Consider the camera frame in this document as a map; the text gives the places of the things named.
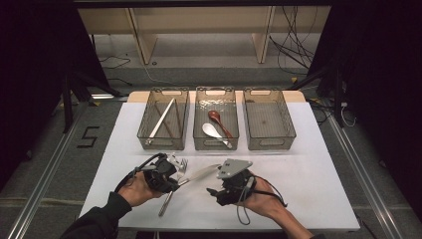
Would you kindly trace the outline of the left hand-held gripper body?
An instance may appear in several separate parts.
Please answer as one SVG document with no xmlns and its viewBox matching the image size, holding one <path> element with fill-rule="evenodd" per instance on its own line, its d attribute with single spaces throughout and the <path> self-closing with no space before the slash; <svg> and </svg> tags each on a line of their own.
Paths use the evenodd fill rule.
<svg viewBox="0 0 422 239">
<path fill-rule="evenodd" d="M 167 160 L 165 153 L 158 153 L 153 159 L 156 159 L 156 162 L 142 169 L 144 178 L 150 189 L 165 193 L 166 182 L 178 183 L 171 178 L 171 175 L 176 172 L 176 167 Z"/>
</svg>

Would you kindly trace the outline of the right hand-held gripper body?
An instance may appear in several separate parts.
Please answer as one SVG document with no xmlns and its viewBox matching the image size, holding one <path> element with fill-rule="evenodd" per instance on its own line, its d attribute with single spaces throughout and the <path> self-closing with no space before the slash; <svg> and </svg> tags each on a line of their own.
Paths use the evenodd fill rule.
<svg viewBox="0 0 422 239">
<path fill-rule="evenodd" d="M 255 186 L 254 175 L 249 170 L 252 161 L 227 159 L 217 174 L 223 181 L 222 190 L 216 193 L 217 202 L 224 206 L 244 201 Z"/>
</svg>

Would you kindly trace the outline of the silver metal fork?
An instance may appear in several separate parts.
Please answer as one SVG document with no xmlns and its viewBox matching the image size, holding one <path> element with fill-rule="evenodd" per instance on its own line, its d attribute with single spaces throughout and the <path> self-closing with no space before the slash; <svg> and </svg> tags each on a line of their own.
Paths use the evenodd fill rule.
<svg viewBox="0 0 422 239">
<path fill-rule="evenodd" d="M 177 182 L 180 182 L 181 179 L 183 178 L 183 176 L 185 175 L 185 172 L 187 170 L 187 165 L 188 165 L 188 160 L 185 159 L 185 158 L 182 158 L 181 161 L 180 161 L 180 167 L 178 168 L 177 174 L 176 174 Z M 158 213 L 158 216 L 159 217 L 162 217 L 165 214 L 165 211 L 166 211 L 166 209 L 167 209 L 167 207 L 169 205 L 169 202 L 170 202 L 173 194 L 174 194 L 173 191 L 170 191 L 167 194 L 167 197 L 165 198 L 165 200 L 163 202 L 163 205 L 162 205 L 162 207 L 161 207 L 161 209 L 160 209 L 160 211 Z"/>
</svg>

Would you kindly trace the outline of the silver metal knife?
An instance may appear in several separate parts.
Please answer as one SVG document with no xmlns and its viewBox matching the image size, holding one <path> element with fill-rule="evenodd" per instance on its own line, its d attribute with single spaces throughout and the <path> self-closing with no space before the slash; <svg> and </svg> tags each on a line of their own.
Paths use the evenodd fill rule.
<svg viewBox="0 0 422 239">
<path fill-rule="evenodd" d="M 182 180 L 181 182 L 178 183 L 179 186 L 182 186 L 184 184 L 186 184 L 187 182 L 193 181 L 195 179 L 201 178 L 203 176 L 208 175 L 209 173 L 212 173 L 215 169 L 217 169 L 219 167 L 219 164 L 212 164 L 209 165 L 205 168 L 202 168 L 196 172 L 194 172 L 190 177 Z"/>
</svg>

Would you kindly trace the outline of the clear plastic bin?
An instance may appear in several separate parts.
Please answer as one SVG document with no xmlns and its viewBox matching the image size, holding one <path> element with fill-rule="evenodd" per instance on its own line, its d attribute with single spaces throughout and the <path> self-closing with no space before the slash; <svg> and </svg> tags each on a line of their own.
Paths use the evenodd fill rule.
<svg viewBox="0 0 422 239">
<path fill-rule="evenodd" d="M 297 134 L 280 89 L 246 88 L 243 109 L 250 150 L 289 150 L 292 147 Z"/>
<path fill-rule="evenodd" d="M 239 126 L 235 90 L 232 87 L 198 87 L 195 97 L 193 139 L 196 150 L 236 150 L 239 139 Z M 220 114 L 223 126 L 231 132 L 228 138 L 219 124 L 208 117 L 209 111 Z M 222 141 L 205 134 L 202 125 L 211 123 L 219 134 L 227 139 L 232 147 L 228 148 Z"/>
<path fill-rule="evenodd" d="M 182 123 L 182 136 L 179 134 L 177 117 L 175 110 L 175 100 L 178 101 L 178 109 L 180 112 L 180 119 Z M 172 103 L 167 121 L 170 124 L 172 137 L 168 137 L 167 133 L 164 136 L 154 136 L 158 128 L 159 115 L 156 108 L 166 108 L 169 103 Z M 146 102 L 146 107 L 140 121 L 140 126 L 137 132 L 137 138 L 145 150 L 183 150 L 185 147 L 185 137 L 187 129 L 187 121 L 189 116 L 190 96 L 187 88 L 153 88 L 149 92 Z"/>
</svg>

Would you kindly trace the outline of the white ceramic spoon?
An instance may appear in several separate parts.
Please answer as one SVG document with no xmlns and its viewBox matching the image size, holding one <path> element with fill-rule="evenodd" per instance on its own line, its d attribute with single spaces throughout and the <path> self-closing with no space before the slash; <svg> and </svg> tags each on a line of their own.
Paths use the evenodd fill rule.
<svg viewBox="0 0 422 239">
<path fill-rule="evenodd" d="M 220 141 L 222 141 L 228 148 L 232 147 L 232 144 L 227 140 L 224 139 L 219 132 L 217 131 L 217 129 L 209 122 L 206 122 L 202 125 L 202 130 L 205 134 L 214 137 Z"/>
</svg>

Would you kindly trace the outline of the brown wooden spoon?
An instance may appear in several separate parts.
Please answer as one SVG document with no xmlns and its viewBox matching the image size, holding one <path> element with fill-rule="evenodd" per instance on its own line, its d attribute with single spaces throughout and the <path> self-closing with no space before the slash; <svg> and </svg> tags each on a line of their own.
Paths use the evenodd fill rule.
<svg viewBox="0 0 422 239">
<path fill-rule="evenodd" d="M 226 134 L 226 136 L 228 137 L 228 138 L 232 138 L 233 137 L 233 135 L 231 134 L 231 132 L 230 131 L 228 131 L 224 126 L 223 126 L 223 124 L 222 124 L 222 122 L 221 122 L 221 119 L 220 119 L 220 114 L 218 113 L 218 112 L 216 112 L 216 111 L 209 111 L 208 112 L 208 117 L 212 120 L 212 121 L 214 121 L 214 122 L 216 122 L 217 124 L 219 124 L 220 125 L 220 127 L 223 129 L 223 131 L 225 132 L 225 134 Z"/>
</svg>

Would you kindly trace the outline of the person's left hand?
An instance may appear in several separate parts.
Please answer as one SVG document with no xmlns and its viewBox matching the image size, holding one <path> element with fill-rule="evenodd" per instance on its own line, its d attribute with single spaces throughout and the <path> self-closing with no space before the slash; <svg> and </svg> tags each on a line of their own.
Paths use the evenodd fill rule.
<svg viewBox="0 0 422 239">
<path fill-rule="evenodd" d="M 159 198 L 162 193 L 149 188 L 143 172 L 138 172 L 130 178 L 127 183 L 118 191 L 131 207 L 136 207 L 147 200 Z"/>
</svg>

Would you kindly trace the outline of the person's right hand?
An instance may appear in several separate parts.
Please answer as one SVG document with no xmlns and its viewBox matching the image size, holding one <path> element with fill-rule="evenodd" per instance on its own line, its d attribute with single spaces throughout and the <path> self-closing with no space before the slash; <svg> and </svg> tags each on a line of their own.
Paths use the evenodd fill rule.
<svg viewBox="0 0 422 239">
<path fill-rule="evenodd" d="M 277 222 L 283 221 L 286 217 L 286 208 L 276 197 L 271 196 L 273 189 L 270 184 L 258 178 L 256 189 L 264 191 L 264 194 L 253 193 L 248 199 L 241 202 L 240 205 Z"/>
</svg>

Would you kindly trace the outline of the black tripod stand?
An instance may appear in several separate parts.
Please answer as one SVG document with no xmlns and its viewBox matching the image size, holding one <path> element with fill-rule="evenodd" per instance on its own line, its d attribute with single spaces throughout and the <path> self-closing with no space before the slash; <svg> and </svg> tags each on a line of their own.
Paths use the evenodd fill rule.
<svg viewBox="0 0 422 239">
<path fill-rule="evenodd" d="M 62 96 L 65 110 L 64 133 L 71 129 L 74 122 L 71 94 L 74 94 L 80 102 L 87 103 L 93 98 L 88 86 L 94 86 L 114 97 L 126 97 L 126 94 L 111 88 L 107 82 L 102 83 L 100 80 L 96 80 L 83 72 L 73 71 L 66 74 L 62 80 Z"/>
</svg>

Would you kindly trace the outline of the black metal stand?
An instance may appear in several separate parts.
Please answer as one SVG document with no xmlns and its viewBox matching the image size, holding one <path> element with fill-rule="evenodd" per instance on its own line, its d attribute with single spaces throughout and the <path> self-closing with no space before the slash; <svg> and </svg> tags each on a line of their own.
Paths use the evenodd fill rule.
<svg viewBox="0 0 422 239">
<path fill-rule="evenodd" d="M 342 75 L 336 67 L 323 67 L 312 74 L 308 74 L 302 81 L 293 84 L 288 91 L 297 91 L 314 80 L 320 79 L 316 88 L 319 97 L 333 97 L 333 116 L 340 127 L 344 127 L 342 111 Z"/>
</svg>

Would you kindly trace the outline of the light wooden shelf unit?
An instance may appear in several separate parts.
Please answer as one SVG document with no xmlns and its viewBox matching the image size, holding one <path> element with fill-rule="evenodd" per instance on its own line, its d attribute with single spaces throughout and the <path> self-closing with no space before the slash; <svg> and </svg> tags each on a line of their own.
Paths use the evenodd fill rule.
<svg viewBox="0 0 422 239">
<path fill-rule="evenodd" d="M 130 34 L 140 60 L 147 64 L 159 34 L 248 33 L 257 61 L 266 60 L 269 37 L 294 25 L 299 33 L 322 31 L 328 6 L 181 7 L 81 9 L 90 35 Z"/>
</svg>

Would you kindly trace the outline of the black curtain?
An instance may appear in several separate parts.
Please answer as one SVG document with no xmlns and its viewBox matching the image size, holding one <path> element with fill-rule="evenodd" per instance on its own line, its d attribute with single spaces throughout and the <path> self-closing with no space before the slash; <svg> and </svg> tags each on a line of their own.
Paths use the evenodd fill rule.
<svg viewBox="0 0 422 239">
<path fill-rule="evenodd" d="M 422 0 L 332 0 L 311 71 L 345 57 L 345 96 L 422 220 Z"/>
<path fill-rule="evenodd" d="M 45 127 L 64 81 L 108 81 L 74 0 L 0 0 L 0 190 Z"/>
</svg>

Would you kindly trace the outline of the aluminium floor rail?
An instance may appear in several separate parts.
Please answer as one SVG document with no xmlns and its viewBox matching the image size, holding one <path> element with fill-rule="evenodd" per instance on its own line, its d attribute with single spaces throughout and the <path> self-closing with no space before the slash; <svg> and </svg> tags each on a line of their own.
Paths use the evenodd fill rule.
<svg viewBox="0 0 422 239">
<path fill-rule="evenodd" d="M 350 166 L 359 181 L 359 184 L 368 200 L 384 234 L 388 239 L 403 239 L 403 235 L 398 228 L 392 213 L 376 189 L 370 175 L 366 171 L 353 144 L 351 143 L 345 130 L 341 128 L 334 117 L 329 118 L 329 124 L 339 141 Z"/>
<path fill-rule="evenodd" d="M 87 103 L 78 104 L 76 106 L 76 112 L 72 117 L 73 122 L 71 123 L 71 126 L 66 132 L 62 132 L 60 138 L 53 143 L 54 152 L 49 157 L 48 163 L 43 167 L 43 172 L 36 180 L 36 184 L 31 187 L 31 193 L 27 197 L 0 198 L 0 205 L 20 209 L 11 229 L 7 233 L 6 239 L 23 239 L 38 207 L 41 205 L 41 202 L 53 181 L 54 175 L 70 145 L 70 141 L 72 140 L 80 118 L 87 107 Z"/>
</svg>

